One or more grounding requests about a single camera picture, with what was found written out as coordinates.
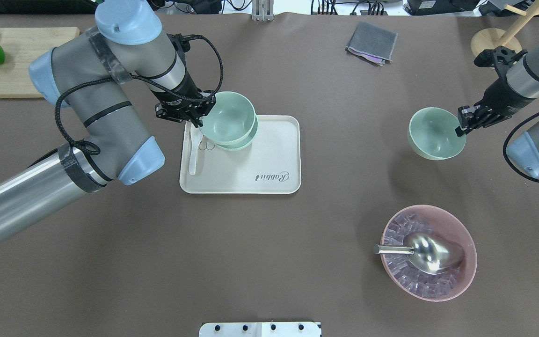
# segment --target metal bracket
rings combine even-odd
[[[320,322],[205,323],[199,337],[321,337]]]
[[[253,0],[253,21],[274,21],[274,0]]]

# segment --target black cable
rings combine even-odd
[[[248,2],[248,4],[245,6],[244,4],[245,4],[245,2],[247,2],[247,0],[243,0],[242,1],[242,6],[241,7],[236,7],[236,6],[234,6],[232,0],[226,0],[226,1],[230,4],[230,6],[232,6],[234,8],[235,11],[244,11],[245,9],[248,8],[248,6],[250,6],[253,3],[253,0],[250,0]]]
[[[162,7],[157,6],[157,5],[155,4],[155,2],[153,2],[153,1],[151,1],[150,4],[152,4],[153,6],[155,6],[155,8],[157,8],[157,9],[164,9],[164,8],[170,8],[170,7],[172,7],[172,6],[175,4],[175,2],[172,2],[172,4],[171,4],[170,6],[162,6]]]
[[[384,4],[382,4],[380,1],[376,1],[376,12],[372,15],[384,15]]]
[[[32,167],[32,166],[34,166],[36,163],[45,160],[46,158],[48,158],[48,157],[51,156],[52,154],[56,153],[57,151],[58,151],[58,149],[55,148],[55,149],[53,149],[53,150],[47,152],[46,154],[44,154],[43,156],[41,156],[41,158],[39,158],[38,160],[35,160],[34,162],[32,162],[32,164],[28,165],[27,168]]]
[[[332,11],[330,12],[332,15],[338,15],[338,12],[336,11],[336,0],[332,0]]]
[[[187,13],[187,14],[192,14],[192,13],[194,13],[194,12],[195,12],[195,10],[194,10],[194,9],[193,9],[192,11],[183,11],[182,9],[180,9],[180,7],[179,7],[179,6],[176,6],[176,9],[178,9],[178,10],[179,10],[179,11],[181,11],[182,13]]]
[[[142,77],[142,76],[139,76],[139,75],[132,75],[132,74],[130,74],[130,77],[133,78],[133,79],[148,83],[148,84],[150,84],[152,86],[155,86],[155,87],[157,87],[159,89],[162,89],[165,92],[169,92],[170,94],[172,94],[172,95],[174,95],[174,96],[176,96],[176,97],[178,97],[178,98],[180,98],[182,100],[186,100],[186,101],[189,101],[189,102],[200,103],[200,102],[205,102],[205,101],[211,100],[213,98],[213,96],[216,93],[218,93],[218,91],[220,90],[220,87],[222,86],[222,82],[223,82],[223,78],[224,78],[224,66],[223,66],[222,58],[220,57],[220,53],[216,49],[216,46],[213,45],[211,43],[211,41],[208,38],[204,37],[204,36],[194,34],[194,35],[190,35],[190,36],[185,36],[184,38],[185,38],[186,41],[204,40],[205,42],[207,42],[207,44],[209,44],[211,49],[213,49],[213,52],[218,57],[218,62],[220,64],[220,80],[218,82],[218,86],[216,87],[216,89],[212,90],[211,94],[209,96],[206,96],[204,98],[186,97],[186,96],[183,96],[183,95],[181,95],[181,94],[179,94],[177,92],[174,92],[171,89],[166,88],[163,85],[160,85],[159,83],[156,83],[156,82],[154,82],[154,81],[152,81],[150,79],[146,79],[145,77]],[[107,83],[107,82],[113,81],[113,80],[114,80],[113,78],[108,77],[106,79],[100,79],[100,80],[88,81],[88,82],[81,83],[81,84],[79,84],[77,86],[74,86],[73,88],[71,88],[69,90],[66,90],[66,92],[64,92],[63,94],[60,95],[57,102],[55,103],[55,122],[56,122],[56,124],[58,126],[59,132],[62,134],[64,139],[66,139],[66,141],[68,141],[68,143],[70,144],[71,147],[76,147],[77,149],[81,150],[85,154],[98,155],[98,154],[101,153],[101,148],[99,148],[96,144],[94,144],[94,143],[92,143],[90,141],[87,141],[87,140],[73,140],[73,138],[68,134],[68,132],[66,132],[66,128],[64,128],[64,126],[62,125],[62,118],[61,118],[62,102],[64,102],[64,99],[66,99],[67,96],[69,96],[70,94],[72,94],[73,92],[75,92],[77,90],[80,90],[80,89],[83,89],[83,88],[86,88],[86,87],[92,86],[92,85],[99,85],[99,84]],[[41,158],[39,158],[39,160],[37,160],[36,162],[31,164],[30,166],[32,166],[32,165],[36,164],[37,162],[47,158],[48,156],[55,153],[56,151],[57,151],[57,149],[50,151],[47,155],[42,156]]]
[[[355,13],[355,11],[357,10],[357,6],[359,6],[360,4],[365,4],[365,3],[367,3],[367,13],[370,13],[370,11],[371,11],[371,2],[367,1],[367,0],[357,2],[357,4],[355,5],[355,7],[353,8],[353,11],[351,13]]]
[[[536,113],[535,115],[532,115],[532,117],[529,117],[523,122],[520,122],[519,125],[515,126],[515,128],[509,133],[509,135],[507,136],[507,139],[504,141],[504,144],[503,144],[503,157],[504,157],[504,160],[507,162],[507,164],[511,166],[511,169],[513,169],[513,171],[515,171],[521,177],[524,177],[525,179],[528,179],[533,182],[539,182],[539,179],[535,179],[533,177],[530,177],[529,175],[526,175],[525,173],[520,171],[515,165],[513,165],[513,163],[509,159],[509,156],[507,155],[507,145],[509,145],[509,141],[511,141],[511,137],[513,137],[515,132],[517,132],[517,130],[519,130],[520,127],[524,126],[525,124],[529,123],[530,121],[532,121],[534,118],[537,118],[537,117],[539,117],[539,113]]]

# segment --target light blue joint cover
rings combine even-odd
[[[107,0],[97,6],[95,22],[103,36],[119,44],[147,43],[162,30],[146,0]]]
[[[139,148],[137,153],[132,156],[128,164],[124,166],[118,179],[124,185],[132,185],[133,183],[143,179],[147,175],[159,170],[165,163],[165,157],[155,141],[155,137],[151,136]]]
[[[539,152],[528,132],[509,144],[507,155],[532,178],[539,178]]]
[[[36,90],[43,94],[43,97],[47,102],[55,105],[61,94],[59,93],[58,86],[55,84],[55,79],[53,78],[53,67],[51,66],[52,55],[53,48],[34,60],[28,66],[28,75]],[[66,101],[62,102],[62,108],[69,106],[70,105],[66,103]]]

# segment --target white tray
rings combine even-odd
[[[253,143],[225,151],[203,137],[197,172],[189,174],[190,123],[184,128],[180,187],[192,194],[290,194],[301,186],[299,122],[291,116],[260,115]]]

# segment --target metal ice scoop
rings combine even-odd
[[[438,275],[460,265],[465,257],[463,248],[428,233],[414,232],[402,240],[402,246],[375,245],[376,254],[404,254],[420,271]]]

